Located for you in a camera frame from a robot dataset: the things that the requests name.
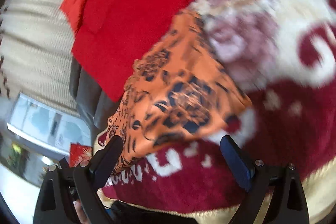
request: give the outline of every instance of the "metal bolt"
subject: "metal bolt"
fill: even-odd
[[[85,167],[89,164],[88,160],[82,160],[81,163],[79,164],[81,167]]]
[[[289,168],[290,170],[294,170],[294,169],[295,169],[295,165],[294,165],[294,164],[288,164],[288,168]]]
[[[52,172],[52,171],[55,171],[56,170],[56,165],[50,165],[49,166],[49,171]]]
[[[262,160],[256,160],[255,165],[259,166],[259,167],[262,167],[264,165],[264,162]]]

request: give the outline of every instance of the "blue gripper pad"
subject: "blue gripper pad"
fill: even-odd
[[[238,185],[248,192],[255,173],[251,159],[243,155],[242,150],[229,135],[221,139],[220,151]]]

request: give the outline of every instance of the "beige ribbed fabric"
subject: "beige ribbed fabric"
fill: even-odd
[[[2,12],[1,70],[10,97],[24,94],[57,110],[78,115],[69,93],[74,36],[59,10],[63,0],[6,0]]]

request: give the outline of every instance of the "cream blanket trim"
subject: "cream blanket trim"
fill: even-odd
[[[98,144],[97,139],[94,143],[94,153],[98,150],[102,149],[102,147]],[[309,218],[310,224],[315,224],[325,216],[330,213],[333,206],[336,204],[336,157],[324,165],[322,168],[318,169],[317,171],[311,173],[303,182],[303,190],[305,192],[305,196],[307,199],[308,211],[309,211]],[[97,194],[102,201],[104,206],[111,207],[112,203],[116,199],[107,198],[103,191],[99,189]],[[260,211],[254,221],[254,224],[261,224],[263,219],[266,215],[271,195],[265,197],[264,202],[260,208]],[[194,212],[189,214],[181,214],[178,212],[173,211],[163,211],[163,210],[156,210],[145,208],[136,204],[130,204],[132,206],[143,208],[149,211],[155,212],[163,212],[169,213],[173,215],[179,215],[184,217],[192,217],[194,218],[199,224],[206,224],[206,223],[213,223],[213,224],[226,224],[229,223],[233,215],[235,214],[236,210],[239,206],[233,206],[229,208],[222,208],[216,210],[209,210],[209,211],[200,211]]]

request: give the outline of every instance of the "orange floral fabric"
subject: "orange floral fabric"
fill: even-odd
[[[191,141],[227,126],[251,105],[218,63],[203,36],[200,15],[181,10],[167,35],[134,64],[107,139],[122,137],[113,173],[176,141]]]

